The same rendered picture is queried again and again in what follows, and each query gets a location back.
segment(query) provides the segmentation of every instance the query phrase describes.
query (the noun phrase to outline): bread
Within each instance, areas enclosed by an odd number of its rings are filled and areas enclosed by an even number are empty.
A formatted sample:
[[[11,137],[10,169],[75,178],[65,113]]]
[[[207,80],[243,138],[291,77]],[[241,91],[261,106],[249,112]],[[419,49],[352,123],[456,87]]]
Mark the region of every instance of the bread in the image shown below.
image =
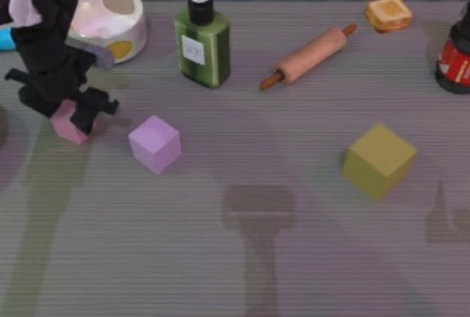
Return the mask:
[[[374,0],[366,7],[366,18],[379,33],[404,29],[412,17],[413,13],[402,0]]]

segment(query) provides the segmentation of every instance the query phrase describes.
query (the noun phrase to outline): table surface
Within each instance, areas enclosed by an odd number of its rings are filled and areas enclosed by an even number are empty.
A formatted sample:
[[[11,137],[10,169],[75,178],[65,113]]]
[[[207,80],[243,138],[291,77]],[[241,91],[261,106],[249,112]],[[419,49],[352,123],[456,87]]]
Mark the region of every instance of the table surface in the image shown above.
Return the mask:
[[[145,50],[90,71],[122,108],[86,145],[1,84],[0,316],[468,316],[470,102],[433,78],[463,3],[409,3],[411,26],[385,35],[365,3],[218,4],[233,69],[218,90],[178,72],[183,5],[147,4]],[[349,23],[343,52],[257,90],[275,60]],[[2,74],[22,66],[1,53]],[[151,114],[181,132],[160,176],[126,138]],[[380,202],[340,172],[376,122],[419,150]]]

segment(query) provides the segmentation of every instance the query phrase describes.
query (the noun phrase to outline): white container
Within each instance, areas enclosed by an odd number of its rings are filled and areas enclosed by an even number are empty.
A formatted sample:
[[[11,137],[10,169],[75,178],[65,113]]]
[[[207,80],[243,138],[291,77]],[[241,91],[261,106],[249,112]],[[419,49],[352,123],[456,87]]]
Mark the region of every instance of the white container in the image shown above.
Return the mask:
[[[115,64],[126,62],[147,43],[142,0],[79,0],[68,34],[108,48]]]

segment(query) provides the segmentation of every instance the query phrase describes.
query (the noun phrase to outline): wooden rolling pin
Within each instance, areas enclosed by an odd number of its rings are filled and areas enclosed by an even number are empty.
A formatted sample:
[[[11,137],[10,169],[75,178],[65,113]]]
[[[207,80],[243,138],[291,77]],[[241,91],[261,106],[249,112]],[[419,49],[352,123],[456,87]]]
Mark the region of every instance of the wooden rolling pin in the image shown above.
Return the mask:
[[[261,91],[278,82],[293,84],[295,80],[342,50],[347,36],[358,28],[352,24],[343,30],[333,27],[274,64],[274,73],[259,85]]]

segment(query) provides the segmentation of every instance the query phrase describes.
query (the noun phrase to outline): pink cube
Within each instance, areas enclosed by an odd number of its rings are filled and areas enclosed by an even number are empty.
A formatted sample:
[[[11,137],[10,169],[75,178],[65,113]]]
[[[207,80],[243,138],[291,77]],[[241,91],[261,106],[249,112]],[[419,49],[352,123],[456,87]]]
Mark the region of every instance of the pink cube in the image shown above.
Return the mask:
[[[70,118],[75,112],[75,108],[75,102],[69,100],[63,101],[58,110],[52,115],[51,122],[57,136],[81,145],[87,140],[88,135],[81,132],[70,121]]]
[[[153,115],[129,134],[135,159],[160,174],[181,154],[179,132]]]

